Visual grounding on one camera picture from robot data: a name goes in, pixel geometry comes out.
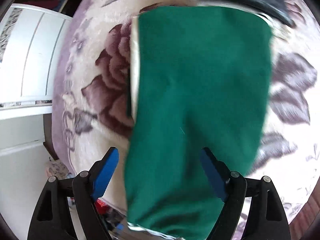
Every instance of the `green cloth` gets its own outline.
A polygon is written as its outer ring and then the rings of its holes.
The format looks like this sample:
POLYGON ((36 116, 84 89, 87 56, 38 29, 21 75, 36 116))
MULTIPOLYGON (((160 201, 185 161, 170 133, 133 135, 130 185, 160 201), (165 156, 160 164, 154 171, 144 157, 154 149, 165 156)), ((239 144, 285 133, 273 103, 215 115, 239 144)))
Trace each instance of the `green cloth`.
POLYGON ((139 17, 137 121, 125 165, 128 221, 206 239, 223 202, 199 156, 209 147, 245 175, 271 74, 268 24, 223 7, 160 7, 139 17))

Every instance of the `white furniture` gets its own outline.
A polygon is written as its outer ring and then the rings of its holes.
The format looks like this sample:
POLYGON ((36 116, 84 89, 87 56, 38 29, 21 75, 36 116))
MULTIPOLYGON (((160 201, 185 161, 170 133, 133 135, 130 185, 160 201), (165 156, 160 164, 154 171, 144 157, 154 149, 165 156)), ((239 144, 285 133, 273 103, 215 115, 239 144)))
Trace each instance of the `white furniture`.
POLYGON ((0 120, 52 112, 53 81, 71 17, 12 4, 0 22, 0 120))

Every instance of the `brown flower print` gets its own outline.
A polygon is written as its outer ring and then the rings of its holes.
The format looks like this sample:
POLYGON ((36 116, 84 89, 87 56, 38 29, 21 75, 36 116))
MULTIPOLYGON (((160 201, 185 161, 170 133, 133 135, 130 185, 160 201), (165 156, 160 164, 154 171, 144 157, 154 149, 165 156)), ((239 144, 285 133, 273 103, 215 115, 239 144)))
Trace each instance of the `brown flower print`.
POLYGON ((114 132, 129 137, 134 125, 126 114, 128 73, 130 68, 131 21, 113 27, 95 65, 101 75, 82 88, 89 106, 98 113, 98 120, 114 132))

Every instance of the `green fabric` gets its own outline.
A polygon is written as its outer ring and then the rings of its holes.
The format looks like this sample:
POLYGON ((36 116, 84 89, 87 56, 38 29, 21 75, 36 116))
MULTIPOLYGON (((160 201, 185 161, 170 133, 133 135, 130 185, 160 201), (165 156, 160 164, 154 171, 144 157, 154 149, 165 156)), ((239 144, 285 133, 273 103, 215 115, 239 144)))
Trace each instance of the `green fabric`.
POLYGON ((139 17, 137 122, 125 165, 128 221, 205 239, 223 203, 199 154, 245 174, 255 158, 271 73, 271 30, 223 7, 160 7, 139 17))

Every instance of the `silver bolt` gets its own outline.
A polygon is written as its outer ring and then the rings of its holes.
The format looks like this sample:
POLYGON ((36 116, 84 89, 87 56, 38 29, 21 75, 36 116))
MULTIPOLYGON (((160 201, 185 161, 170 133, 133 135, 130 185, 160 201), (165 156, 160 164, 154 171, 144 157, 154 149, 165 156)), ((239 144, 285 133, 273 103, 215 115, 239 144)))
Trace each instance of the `silver bolt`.
POLYGON ((231 176, 234 177, 234 178, 237 178, 237 177, 240 176, 240 174, 239 174, 239 172, 237 172, 237 171, 232 171, 232 172, 231 172, 231 176))
POLYGON ((264 177, 263 177, 263 180, 264 180, 265 182, 270 182, 270 181, 271 181, 271 179, 270 179, 268 176, 264 176, 264 177))
POLYGON ((55 180, 56 180, 56 177, 55 177, 55 176, 51 176, 51 177, 48 179, 49 182, 54 182, 55 180))
POLYGON ((81 171, 80 172, 80 177, 82 177, 82 178, 85 178, 88 175, 89 175, 89 172, 87 172, 87 171, 81 171))

